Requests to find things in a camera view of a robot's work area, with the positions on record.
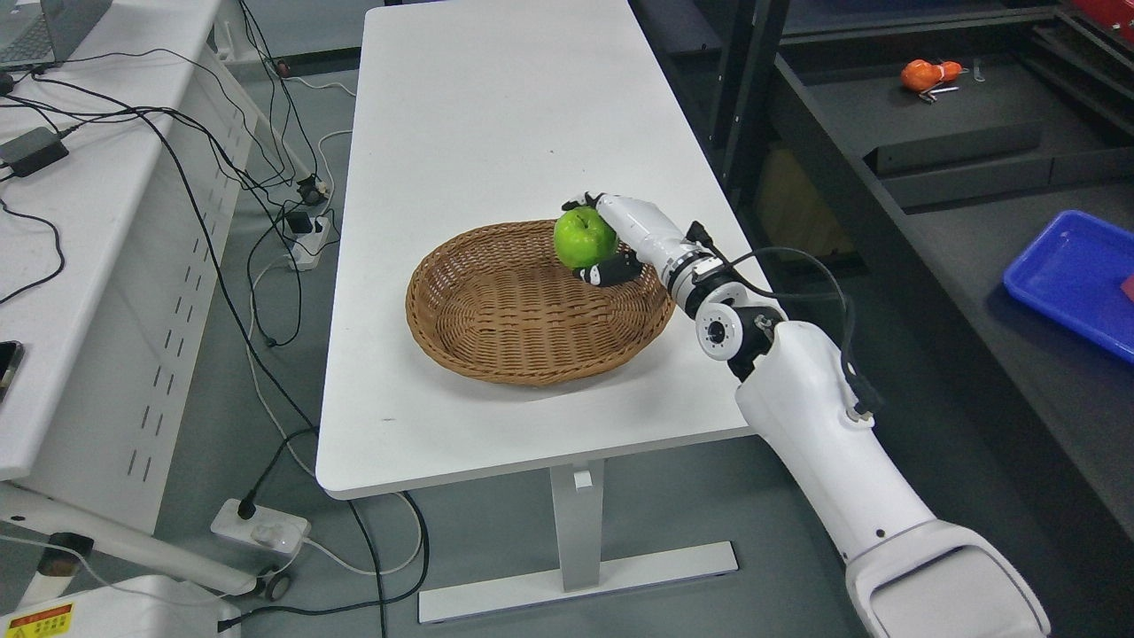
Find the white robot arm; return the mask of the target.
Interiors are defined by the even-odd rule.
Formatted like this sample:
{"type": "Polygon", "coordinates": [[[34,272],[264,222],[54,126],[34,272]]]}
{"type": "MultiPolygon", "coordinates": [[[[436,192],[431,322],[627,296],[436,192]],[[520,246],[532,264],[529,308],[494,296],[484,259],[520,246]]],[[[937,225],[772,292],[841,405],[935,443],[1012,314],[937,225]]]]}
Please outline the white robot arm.
{"type": "Polygon", "coordinates": [[[702,350],[752,363],[734,398],[826,526],[874,637],[1046,637],[1029,582],[979,533],[936,517],[860,416],[840,351],[805,322],[758,320],[744,286],[712,286],[694,311],[702,350]]]}

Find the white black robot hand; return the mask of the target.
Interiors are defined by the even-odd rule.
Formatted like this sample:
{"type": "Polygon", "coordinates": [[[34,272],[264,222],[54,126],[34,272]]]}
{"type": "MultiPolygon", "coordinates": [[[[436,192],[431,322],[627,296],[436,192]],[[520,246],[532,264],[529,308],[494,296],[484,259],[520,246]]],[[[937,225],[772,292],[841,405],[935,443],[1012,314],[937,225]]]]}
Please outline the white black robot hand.
{"type": "Polygon", "coordinates": [[[683,231],[651,202],[585,192],[579,197],[562,203],[562,211],[566,213],[582,206],[594,207],[620,241],[635,250],[641,263],[653,267],[663,282],[670,270],[686,254],[695,250],[693,244],[686,241],[683,231]]]}

